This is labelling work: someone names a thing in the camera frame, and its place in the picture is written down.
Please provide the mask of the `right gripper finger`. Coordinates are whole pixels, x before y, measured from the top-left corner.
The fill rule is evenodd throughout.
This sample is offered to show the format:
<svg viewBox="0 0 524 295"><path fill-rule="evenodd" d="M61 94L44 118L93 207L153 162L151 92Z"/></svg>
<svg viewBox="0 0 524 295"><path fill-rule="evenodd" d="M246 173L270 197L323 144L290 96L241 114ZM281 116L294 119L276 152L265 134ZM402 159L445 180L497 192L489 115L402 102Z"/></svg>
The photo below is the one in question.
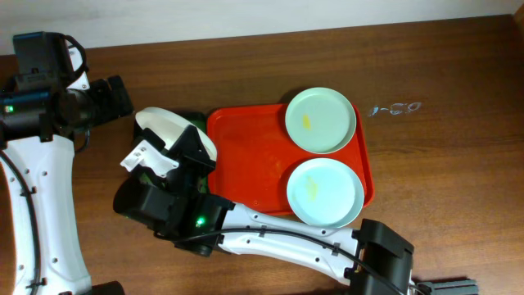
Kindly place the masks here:
<svg viewBox="0 0 524 295"><path fill-rule="evenodd" d="M151 129L141 129L140 127L135 127L133 130L133 147L135 148L143 140L146 140L158 152L162 152L165 149L165 141L162 140Z"/></svg>
<svg viewBox="0 0 524 295"><path fill-rule="evenodd" d="M215 170L216 163L210 158L194 125L188 125L167 152L166 156L178 162L178 168L186 174L207 176Z"/></svg>

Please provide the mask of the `white round plate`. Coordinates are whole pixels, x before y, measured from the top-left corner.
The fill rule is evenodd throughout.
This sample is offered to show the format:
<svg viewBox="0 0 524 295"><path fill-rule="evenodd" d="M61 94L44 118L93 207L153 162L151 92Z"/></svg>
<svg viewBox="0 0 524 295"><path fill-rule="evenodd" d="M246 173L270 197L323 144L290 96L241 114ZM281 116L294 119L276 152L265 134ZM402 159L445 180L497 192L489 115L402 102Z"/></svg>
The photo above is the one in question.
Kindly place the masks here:
<svg viewBox="0 0 524 295"><path fill-rule="evenodd" d="M147 107L139 111L135 116L135 121L141 129L149 129L158 136L164 143L165 149L169 150L183 131L190 125L189 120L159 107ZM142 150L140 143L122 162L129 166L136 165L148 166L169 166L177 168L179 161L169 160L167 156L162 156L160 152L152 152L152 144L146 144L146 150Z"/></svg>

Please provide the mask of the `light blue round plate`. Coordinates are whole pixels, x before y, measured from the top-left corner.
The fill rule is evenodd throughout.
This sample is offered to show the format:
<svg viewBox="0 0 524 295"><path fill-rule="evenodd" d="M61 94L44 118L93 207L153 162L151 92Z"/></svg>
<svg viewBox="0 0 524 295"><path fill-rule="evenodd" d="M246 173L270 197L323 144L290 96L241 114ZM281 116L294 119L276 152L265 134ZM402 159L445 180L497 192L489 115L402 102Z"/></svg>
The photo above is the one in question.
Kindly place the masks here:
<svg viewBox="0 0 524 295"><path fill-rule="evenodd" d="M356 219L364 208L364 186L346 164L314 158L298 165L286 188L294 214L308 225L340 228Z"/></svg>

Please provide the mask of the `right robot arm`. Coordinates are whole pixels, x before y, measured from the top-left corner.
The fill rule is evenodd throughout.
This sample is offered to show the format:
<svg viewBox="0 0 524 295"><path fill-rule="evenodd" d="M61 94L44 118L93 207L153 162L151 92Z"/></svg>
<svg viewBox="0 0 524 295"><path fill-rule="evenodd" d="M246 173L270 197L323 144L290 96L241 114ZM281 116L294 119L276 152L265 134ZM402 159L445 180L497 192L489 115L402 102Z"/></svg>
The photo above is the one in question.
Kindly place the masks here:
<svg viewBox="0 0 524 295"><path fill-rule="evenodd" d="M193 125L176 135L144 129L120 164L131 175L115 195L114 211L176 248L272 257L323 273L352 294L410 292L413 245L381 222L364 220L357 230L312 226L203 193L216 149Z"/></svg>

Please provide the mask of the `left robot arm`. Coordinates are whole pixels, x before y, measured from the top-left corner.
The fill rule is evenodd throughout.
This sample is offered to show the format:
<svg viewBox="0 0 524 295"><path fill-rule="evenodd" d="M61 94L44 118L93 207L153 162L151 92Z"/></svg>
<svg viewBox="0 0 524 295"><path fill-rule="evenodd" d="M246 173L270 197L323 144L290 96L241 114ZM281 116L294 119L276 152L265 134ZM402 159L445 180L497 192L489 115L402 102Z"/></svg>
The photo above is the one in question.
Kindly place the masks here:
<svg viewBox="0 0 524 295"><path fill-rule="evenodd" d="M54 32L18 34L19 71L1 92L1 165L14 229L16 294L121 294L93 284L79 245L72 189L75 136L127 116L119 76L88 81L84 48Z"/></svg>

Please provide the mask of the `dark green plastic tray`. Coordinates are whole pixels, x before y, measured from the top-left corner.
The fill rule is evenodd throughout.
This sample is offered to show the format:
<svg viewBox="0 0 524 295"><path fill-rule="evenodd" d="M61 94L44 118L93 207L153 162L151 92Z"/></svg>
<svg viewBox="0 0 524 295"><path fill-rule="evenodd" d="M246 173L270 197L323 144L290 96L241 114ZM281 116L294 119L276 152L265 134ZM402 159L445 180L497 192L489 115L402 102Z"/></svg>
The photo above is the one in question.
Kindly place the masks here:
<svg viewBox="0 0 524 295"><path fill-rule="evenodd" d="M202 143L205 146L206 151L210 154L210 158L213 161L216 161L217 156L218 156L218 152L217 152L216 146L214 145L214 143L211 141L211 139L206 134L206 127L205 127L206 118L205 118L205 116L202 113L200 113L200 112L183 112L182 115L179 115L179 116L183 117L186 120L189 120L191 123L193 123L194 126L196 126L199 129L198 133L200 135ZM134 128L135 127L139 127L138 123L136 121L135 121ZM142 144L142 150L145 151L146 150L146 144L148 142L146 140L143 140L140 143ZM154 147L152 147L151 151L152 152L158 152ZM160 152L160 154L162 156L166 156L168 151L169 150L164 149L162 152ZM149 164L148 166L136 165L135 167L132 167L132 166L129 167L129 166L125 165L123 162L121 162L120 165L123 166L128 172L132 172L137 167L151 168L152 169L152 173L153 173L154 176L157 176L157 177L160 177L160 178L163 178L163 179L167 177L167 173L169 171L174 170L174 169L178 169L178 167L174 168L174 167L169 167L169 166L154 166L152 164Z"/></svg>

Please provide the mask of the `red plastic tray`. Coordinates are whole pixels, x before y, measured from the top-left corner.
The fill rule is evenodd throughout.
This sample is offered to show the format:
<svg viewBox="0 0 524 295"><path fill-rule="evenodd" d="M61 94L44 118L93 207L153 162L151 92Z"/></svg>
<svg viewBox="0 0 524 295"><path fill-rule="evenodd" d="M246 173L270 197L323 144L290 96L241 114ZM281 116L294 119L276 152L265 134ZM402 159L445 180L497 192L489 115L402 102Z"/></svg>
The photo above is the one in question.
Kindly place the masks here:
<svg viewBox="0 0 524 295"><path fill-rule="evenodd" d="M285 128L286 104L225 107L207 120L217 148L210 191L271 216L290 215L287 181L302 162L316 158L293 143Z"/></svg>

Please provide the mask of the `mint green round plate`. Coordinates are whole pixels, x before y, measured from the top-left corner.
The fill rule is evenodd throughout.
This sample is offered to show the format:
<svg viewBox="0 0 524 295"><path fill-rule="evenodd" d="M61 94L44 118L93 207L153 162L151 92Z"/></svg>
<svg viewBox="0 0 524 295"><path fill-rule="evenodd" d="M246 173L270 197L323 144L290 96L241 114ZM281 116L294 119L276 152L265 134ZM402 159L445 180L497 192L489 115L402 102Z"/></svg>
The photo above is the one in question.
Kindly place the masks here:
<svg viewBox="0 0 524 295"><path fill-rule="evenodd" d="M286 131L299 148L314 154L334 153L354 137L356 110L343 94L331 88L308 88L287 105Z"/></svg>

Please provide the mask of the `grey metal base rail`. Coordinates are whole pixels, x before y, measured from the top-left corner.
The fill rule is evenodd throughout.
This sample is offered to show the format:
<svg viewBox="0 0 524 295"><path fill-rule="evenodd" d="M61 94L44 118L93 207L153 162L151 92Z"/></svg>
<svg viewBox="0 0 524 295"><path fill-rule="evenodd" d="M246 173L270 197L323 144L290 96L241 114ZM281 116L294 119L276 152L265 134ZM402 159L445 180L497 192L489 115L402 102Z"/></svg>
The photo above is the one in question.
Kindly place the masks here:
<svg viewBox="0 0 524 295"><path fill-rule="evenodd" d="M480 289L476 280L466 279L450 282L420 282L417 290L426 295L479 295Z"/></svg>

